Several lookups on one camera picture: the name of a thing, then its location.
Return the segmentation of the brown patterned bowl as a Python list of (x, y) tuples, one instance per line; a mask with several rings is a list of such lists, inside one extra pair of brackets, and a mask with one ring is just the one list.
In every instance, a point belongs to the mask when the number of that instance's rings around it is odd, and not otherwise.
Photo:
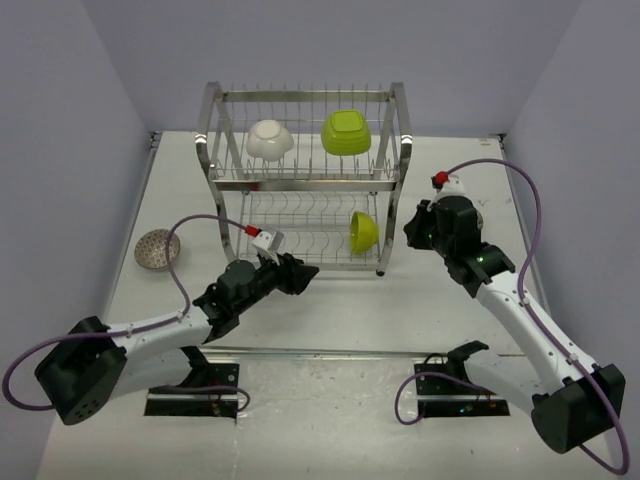
[(155, 229), (142, 235), (134, 246), (134, 260), (143, 269), (164, 271), (173, 263), (181, 250), (181, 241), (177, 234), (170, 240), (167, 229)]

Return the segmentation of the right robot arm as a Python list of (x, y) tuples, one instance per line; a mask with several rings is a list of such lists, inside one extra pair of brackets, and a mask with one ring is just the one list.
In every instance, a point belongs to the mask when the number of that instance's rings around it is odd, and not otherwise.
[(467, 393), (482, 386), (529, 414), (554, 452), (564, 454), (613, 428), (626, 380), (613, 364), (601, 367), (552, 321), (519, 285), (514, 263), (481, 238), (478, 212), (459, 195), (422, 200), (404, 226), (409, 247), (440, 255), (449, 276), (487, 309), (520, 347), (533, 376), (500, 367), (482, 343), (451, 351), (448, 385)]

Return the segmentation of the green round bowl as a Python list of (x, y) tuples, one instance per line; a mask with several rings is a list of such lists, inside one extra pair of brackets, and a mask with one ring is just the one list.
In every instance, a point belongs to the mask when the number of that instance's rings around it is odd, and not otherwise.
[(372, 216), (355, 211), (350, 223), (350, 248), (353, 254), (368, 252), (379, 239), (379, 226)]

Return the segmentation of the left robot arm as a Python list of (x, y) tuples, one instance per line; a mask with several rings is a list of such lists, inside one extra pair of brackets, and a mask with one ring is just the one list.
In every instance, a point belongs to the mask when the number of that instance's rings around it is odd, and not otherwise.
[(139, 390), (230, 394), (234, 387), (211, 379), (201, 346), (235, 329), (241, 315), (270, 293), (302, 294), (318, 273), (289, 253), (262, 259), (258, 266), (233, 261), (185, 313), (134, 322), (123, 330), (97, 317), (81, 320), (38, 364), (35, 377), (67, 426)]

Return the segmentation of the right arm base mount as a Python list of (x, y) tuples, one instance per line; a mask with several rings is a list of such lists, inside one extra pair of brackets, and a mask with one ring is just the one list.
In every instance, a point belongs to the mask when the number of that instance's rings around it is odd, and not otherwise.
[(510, 415), (507, 402), (494, 397), (489, 391), (469, 388), (438, 376), (425, 376), (425, 373), (444, 374), (471, 383), (464, 370), (464, 362), (472, 354), (488, 349), (486, 344), (475, 340), (447, 353), (429, 353), (424, 360), (414, 364), (414, 373), (421, 374), (415, 380), (420, 419)]

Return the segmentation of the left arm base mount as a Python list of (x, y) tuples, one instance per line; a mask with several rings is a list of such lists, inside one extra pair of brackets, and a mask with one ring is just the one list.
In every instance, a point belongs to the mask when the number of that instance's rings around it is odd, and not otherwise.
[(237, 419), (242, 409), (238, 391), (240, 367), (229, 361), (210, 362), (196, 347), (182, 348), (189, 360), (186, 379), (177, 387), (148, 391), (147, 417), (211, 417)]

